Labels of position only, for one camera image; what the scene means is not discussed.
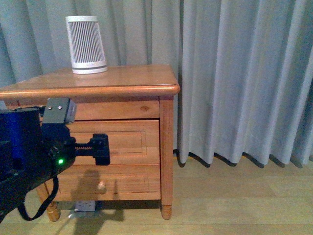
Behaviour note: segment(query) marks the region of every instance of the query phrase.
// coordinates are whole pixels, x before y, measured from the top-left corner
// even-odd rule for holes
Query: gray curtain
[[[181,161],[307,163],[312,0],[185,0],[183,27]]]
[[[172,65],[181,162],[313,155],[312,0],[2,0],[0,86],[70,67],[70,15],[98,16],[109,66]]]

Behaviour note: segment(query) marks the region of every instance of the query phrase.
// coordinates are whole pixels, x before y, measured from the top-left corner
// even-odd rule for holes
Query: wooden drawer
[[[157,98],[72,99],[77,104],[75,120],[110,120],[159,118]],[[46,105],[47,99],[20,99],[20,107]],[[6,101],[9,109],[18,107],[15,100]]]
[[[77,121],[71,136],[85,143],[93,133],[109,137],[111,164],[159,164],[159,121]],[[76,157],[75,165],[95,165],[93,157]]]
[[[158,164],[74,165],[59,175],[59,182],[57,201],[160,199]],[[52,181],[46,184],[51,191]]]

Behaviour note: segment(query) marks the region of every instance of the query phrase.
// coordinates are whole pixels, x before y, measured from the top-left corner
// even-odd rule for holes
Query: nightstand
[[[45,105],[49,97],[69,97],[77,104],[68,125],[77,142],[93,133],[109,136],[111,164],[97,166],[92,157],[77,157],[59,175],[56,201],[161,200],[170,219],[173,194],[173,96],[179,85],[168,65],[118,66],[96,74],[71,69],[34,77],[0,89],[8,108]],[[44,201],[52,190],[37,188]],[[47,209],[51,221],[60,211]]]

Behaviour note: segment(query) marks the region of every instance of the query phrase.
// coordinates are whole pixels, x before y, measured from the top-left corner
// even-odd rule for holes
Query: speaker
[[[68,16],[67,35],[73,73],[104,72],[107,63],[96,16]]]

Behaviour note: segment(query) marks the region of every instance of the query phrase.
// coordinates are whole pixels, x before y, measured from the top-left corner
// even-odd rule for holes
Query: cable
[[[53,177],[53,190],[52,190],[52,193],[47,197],[47,199],[45,199],[45,201],[39,207],[36,215],[33,218],[29,217],[29,215],[28,215],[28,213],[26,211],[26,208],[25,208],[25,204],[22,203],[22,204],[20,204],[18,206],[18,210],[19,210],[19,213],[20,213],[21,217],[24,220],[32,221],[32,220],[37,219],[40,216],[42,216],[43,213],[45,212],[45,210],[47,209],[47,207],[49,206],[49,204],[53,201],[53,199],[57,195],[58,190],[59,190],[59,180],[58,180],[58,177],[55,176],[55,177]]]

